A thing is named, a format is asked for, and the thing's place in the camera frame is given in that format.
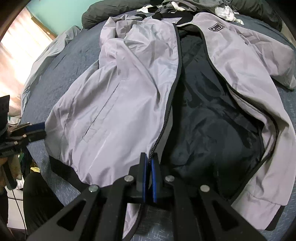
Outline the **person's left hand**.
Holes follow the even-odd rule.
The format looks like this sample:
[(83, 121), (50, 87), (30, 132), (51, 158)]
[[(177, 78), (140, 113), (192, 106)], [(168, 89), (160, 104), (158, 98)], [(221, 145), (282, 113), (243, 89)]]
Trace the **person's left hand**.
[(22, 180), (19, 154), (1, 158), (1, 188), (14, 190), (18, 180)]

